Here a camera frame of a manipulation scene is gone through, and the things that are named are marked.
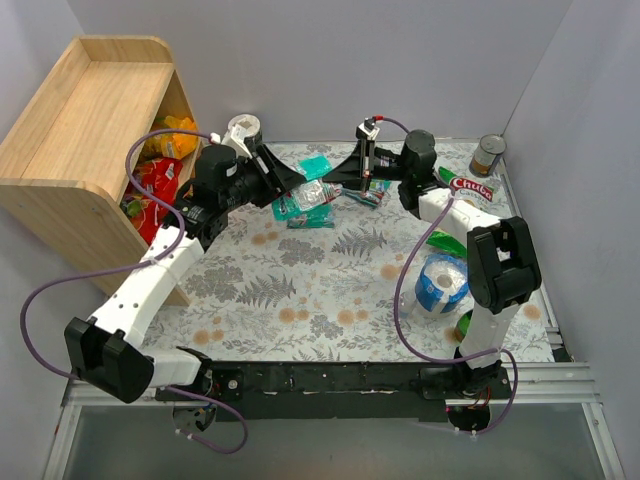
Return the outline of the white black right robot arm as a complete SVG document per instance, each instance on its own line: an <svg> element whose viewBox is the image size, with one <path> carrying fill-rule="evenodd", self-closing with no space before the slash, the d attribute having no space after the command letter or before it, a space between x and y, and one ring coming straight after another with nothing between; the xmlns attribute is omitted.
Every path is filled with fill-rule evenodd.
<svg viewBox="0 0 640 480"><path fill-rule="evenodd" d="M510 323L539 289L541 272L526 221L519 216L501 219L457 199L453 187L436 174L436 160L434 136L425 130L410 131L398 154L366 137L323 179L362 187L374 179L396 181L406 211L466 247L474 305L467 333L445 363L452 370L454 390L476 393L497 377Z"/></svg>

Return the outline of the orange Lot 100 mango gummy bag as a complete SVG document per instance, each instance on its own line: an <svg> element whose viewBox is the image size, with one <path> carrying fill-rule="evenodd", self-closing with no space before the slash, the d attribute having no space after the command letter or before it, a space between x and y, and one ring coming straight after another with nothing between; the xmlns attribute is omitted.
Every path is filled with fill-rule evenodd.
<svg viewBox="0 0 640 480"><path fill-rule="evenodd" d="M197 124L190 118L178 118L174 116L158 117L155 119L151 130L180 129L196 131ZM145 141L141 155L147 159L158 157L182 160L190 155L197 147L197 136L183 133L162 133Z"/></svg>

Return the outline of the red Lot 100 fruit gummy bag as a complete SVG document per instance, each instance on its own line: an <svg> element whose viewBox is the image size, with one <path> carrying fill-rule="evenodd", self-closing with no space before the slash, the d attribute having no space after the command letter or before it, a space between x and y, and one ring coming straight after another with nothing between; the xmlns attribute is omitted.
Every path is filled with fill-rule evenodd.
<svg viewBox="0 0 640 480"><path fill-rule="evenodd" d="M133 170L135 180L155 197L172 203L179 186L181 160L159 157L138 163Z"/></svg>

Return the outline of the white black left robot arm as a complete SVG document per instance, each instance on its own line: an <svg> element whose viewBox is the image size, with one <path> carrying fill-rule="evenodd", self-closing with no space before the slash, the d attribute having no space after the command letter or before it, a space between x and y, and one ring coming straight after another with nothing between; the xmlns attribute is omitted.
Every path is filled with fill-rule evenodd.
<svg viewBox="0 0 640 480"><path fill-rule="evenodd" d="M247 157L230 146L205 147L140 263L88 319L74 318L65 328L73 373L124 403L148 388L202 387L204 355L183 347L142 352L150 322L226 228L230 212L246 204L264 208L305 181L264 145Z"/></svg>

